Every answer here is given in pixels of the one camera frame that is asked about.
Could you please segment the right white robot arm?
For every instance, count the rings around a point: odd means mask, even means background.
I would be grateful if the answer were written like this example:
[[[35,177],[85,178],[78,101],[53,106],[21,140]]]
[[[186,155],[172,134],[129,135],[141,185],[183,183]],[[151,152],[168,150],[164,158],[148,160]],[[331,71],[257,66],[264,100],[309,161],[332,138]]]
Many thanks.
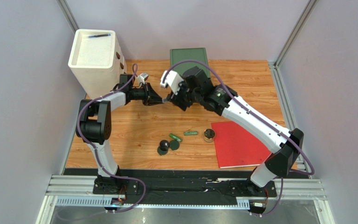
[[[181,110],[198,103],[207,111],[236,123],[267,148],[269,156],[250,176],[254,186],[262,188],[277,177],[286,177],[302,154],[304,133],[298,128],[289,130],[268,119],[221,79],[218,81],[219,85],[214,85],[204,70],[197,66],[183,75],[170,68],[164,71],[160,86],[171,89],[167,99]]]

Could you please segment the green top drawer unit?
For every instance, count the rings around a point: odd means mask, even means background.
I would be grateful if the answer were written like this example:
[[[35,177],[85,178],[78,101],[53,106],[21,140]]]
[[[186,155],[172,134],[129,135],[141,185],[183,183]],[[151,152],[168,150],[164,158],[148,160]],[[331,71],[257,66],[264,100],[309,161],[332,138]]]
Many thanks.
[[[170,65],[174,65],[184,60],[196,60],[208,65],[206,48],[187,48],[187,49],[170,49]],[[173,70],[179,73],[181,76],[185,71],[192,67],[199,67],[204,70],[207,77],[211,77],[210,71],[205,66],[201,66],[197,63],[187,62],[176,66]]]

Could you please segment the black round ball sponge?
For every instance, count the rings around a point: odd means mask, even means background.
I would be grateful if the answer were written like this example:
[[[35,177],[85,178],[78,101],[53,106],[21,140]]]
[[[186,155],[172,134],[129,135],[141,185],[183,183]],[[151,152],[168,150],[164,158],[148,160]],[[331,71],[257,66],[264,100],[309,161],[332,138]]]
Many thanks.
[[[163,151],[167,151],[169,149],[169,146],[170,146],[170,142],[167,140],[162,140],[159,143],[159,147]]]

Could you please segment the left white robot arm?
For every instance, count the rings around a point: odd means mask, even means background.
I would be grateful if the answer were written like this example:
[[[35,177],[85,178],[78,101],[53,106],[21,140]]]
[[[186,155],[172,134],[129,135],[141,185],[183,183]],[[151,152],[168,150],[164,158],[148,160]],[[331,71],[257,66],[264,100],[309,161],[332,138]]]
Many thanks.
[[[135,75],[121,74],[111,92],[94,100],[82,100],[80,103],[76,134],[94,155],[98,167],[97,185],[121,186],[124,180],[112,156],[109,143],[112,132],[111,112],[133,100],[141,101],[145,106],[164,102],[151,84],[145,82],[146,77],[147,74],[142,73],[140,85],[135,87]]]

